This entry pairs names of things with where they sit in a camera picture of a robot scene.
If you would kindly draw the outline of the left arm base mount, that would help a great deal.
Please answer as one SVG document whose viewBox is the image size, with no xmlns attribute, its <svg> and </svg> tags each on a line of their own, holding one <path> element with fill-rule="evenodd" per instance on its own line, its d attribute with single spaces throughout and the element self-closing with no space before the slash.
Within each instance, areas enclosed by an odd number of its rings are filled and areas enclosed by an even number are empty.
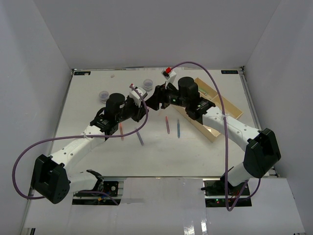
<svg viewBox="0 0 313 235">
<path fill-rule="evenodd" d="M 80 178 L 70 184 L 70 192 L 73 192 L 72 204 L 118 206 L 123 195 L 125 180 L 124 177 Z"/>
</svg>

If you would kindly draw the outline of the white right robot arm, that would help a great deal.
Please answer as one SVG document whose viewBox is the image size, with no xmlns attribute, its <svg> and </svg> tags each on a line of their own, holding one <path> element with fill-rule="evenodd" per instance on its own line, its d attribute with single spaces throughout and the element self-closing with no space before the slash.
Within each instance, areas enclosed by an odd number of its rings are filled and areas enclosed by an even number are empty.
<svg viewBox="0 0 313 235">
<path fill-rule="evenodd" d="M 239 184 L 250 178 L 261 179 L 281 159 L 272 130 L 258 130 L 222 114 L 215 103 L 200 95 L 191 77 L 179 79 L 177 87 L 172 84 L 156 86 L 146 104 L 156 111 L 169 105 L 183 107 L 192 120 L 224 134 L 245 152 L 243 162 L 231 168 L 225 175 L 227 179 L 221 182 L 221 190 L 226 195 L 233 195 Z"/>
</svg>

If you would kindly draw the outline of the clear jar blue beads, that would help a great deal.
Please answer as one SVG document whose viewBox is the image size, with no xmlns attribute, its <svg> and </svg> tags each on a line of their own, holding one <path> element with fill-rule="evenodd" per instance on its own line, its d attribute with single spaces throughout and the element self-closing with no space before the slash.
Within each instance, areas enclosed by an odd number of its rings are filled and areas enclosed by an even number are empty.
<svg viewBox="0 0 313 235">
<path fill-rule="evenodd" d="M 101 91 L 98 96 L 102 103 L 106 103 L 109 99 L 110 94 L 107 91 Z"/>
</svg>

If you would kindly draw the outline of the green chunky highlighter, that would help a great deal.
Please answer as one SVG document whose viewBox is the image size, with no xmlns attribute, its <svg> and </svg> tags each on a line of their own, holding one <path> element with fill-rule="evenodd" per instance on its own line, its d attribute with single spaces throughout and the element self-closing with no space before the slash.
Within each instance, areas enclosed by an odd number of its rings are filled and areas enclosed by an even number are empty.
<svg viewBox="0 0 313 235">
<path fill-rule="evenodd" d="M 201 87 L 198 87 L 198 90 L 199 90 L 199 92 L 200 92 L 202 95 L 204 95 L 204 96 L 207 96 L 207 95 L 208 95 L 208 93 L 206 92 L 206 90 L 202 89 Z"/>
</svg>

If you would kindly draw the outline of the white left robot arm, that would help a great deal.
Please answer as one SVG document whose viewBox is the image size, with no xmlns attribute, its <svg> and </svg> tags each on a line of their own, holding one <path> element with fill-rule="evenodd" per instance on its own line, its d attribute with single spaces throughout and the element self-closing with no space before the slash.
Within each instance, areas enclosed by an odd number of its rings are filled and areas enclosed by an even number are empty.
<svg viewBox="0 0 313 235">
<path fill-rule="evenodd" d="M 69 172 L 95 147 L 114 137 L 121 122 L 128 119 L 139 122 L 146 117 L 148 109 L 143 103 L 146 96 L 141 88 L 130 91 L 127 97 L 111 94 L 82 134 L 59 151 L 49 156 L 42 154 L 35 160 L 31 187 L 53 204 L 60 203 L 69 192 L 102 194 L 101 174 L 90 169 L 72 176 Z"/>
</svg>

